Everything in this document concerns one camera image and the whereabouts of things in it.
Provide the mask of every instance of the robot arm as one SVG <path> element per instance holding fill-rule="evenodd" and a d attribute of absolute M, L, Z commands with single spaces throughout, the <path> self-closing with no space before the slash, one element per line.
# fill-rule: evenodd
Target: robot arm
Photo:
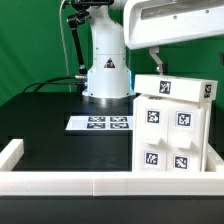
<path fill-rule="evenodd" d="M 115 1 L 115 9 L 123 9 L 127 0 Z M 75 14 L 68 18 L 77 51 L 80 74 L 87 77 L 83 99 L 102 104 L 124 103 L 134 96 L 131 72 L 126 66 L 123 27 L 112 21 L 108 6 L 113 0 L 72 0 Z M 82 58 L 77 27 L 88 20 L 93 40 L 93 65 L 87 71 Z"/>

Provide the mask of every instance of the black tabletop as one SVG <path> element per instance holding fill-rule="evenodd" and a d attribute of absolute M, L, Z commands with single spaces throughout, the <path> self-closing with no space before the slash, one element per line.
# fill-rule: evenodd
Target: black tabletop
<path fill-rule="evenodd" d="M 66 131 L 71 115 L 132 115 L 132 104 L 86 103 L 75 93 L 26 93 L 0 108 L 0 144 L 24 139 L 15 171 L 131 170 L 132 131 Z"/>
<path fill-rule="evenodd" d="M 132 115 L 133 105 L 85 103 L 76 93 L 25 93 L 0 107 L 1 149 L 24 139 L 14 171 L 131 171 L 132 131 L 65 131 L 71 115 Z M 1 196 L 2 223 L 224 223 L 224 197 Z"/>

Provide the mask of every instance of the stack of boxes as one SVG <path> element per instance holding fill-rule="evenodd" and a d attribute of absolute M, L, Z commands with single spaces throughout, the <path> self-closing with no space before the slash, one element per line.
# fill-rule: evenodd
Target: stack of boxes
<path fill-rule="evenodd" d="M 133 171 L 205 171 L 217 81 L 137 75 Z"/>

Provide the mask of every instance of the printed marker sheet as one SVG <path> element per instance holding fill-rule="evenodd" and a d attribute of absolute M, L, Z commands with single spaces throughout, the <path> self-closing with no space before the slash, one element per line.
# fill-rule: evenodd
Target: printed marker sheet
<path fill-rule="evenodd" d="M 133 116 L 71 116 L 66 127 L 73 130 L 132 130 Z"/>

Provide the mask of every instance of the green background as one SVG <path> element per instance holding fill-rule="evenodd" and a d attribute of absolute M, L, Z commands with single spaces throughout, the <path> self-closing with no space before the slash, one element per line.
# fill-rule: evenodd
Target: green background
<path fill-rule="evenodd" d="M 0 105 L 35 82 L 65 76 L 59 7 L 60 0 L 0 0 Z M 63 10 L 66 47 L 70 75 L 78 73 L 76 53 L 66 17 L 74 10 Z M 122 11 L 110 11 L 122 23 Z M 79 35 L 85 64 L 92 64 L 91 33 L 88 24 L 80 27 Z M 212 141 L 224 151 L 224 66 L 220 63 L 224 37 L 166 45 L 160 56 L 169 66 L 169 74 L 219 81 L 212 117 Z M 148 49 L 127 49 L 127 65 L 133 74 L 157 73 Z M 42 91 L 68 91 L 68 87 L 48 86 Z"/>

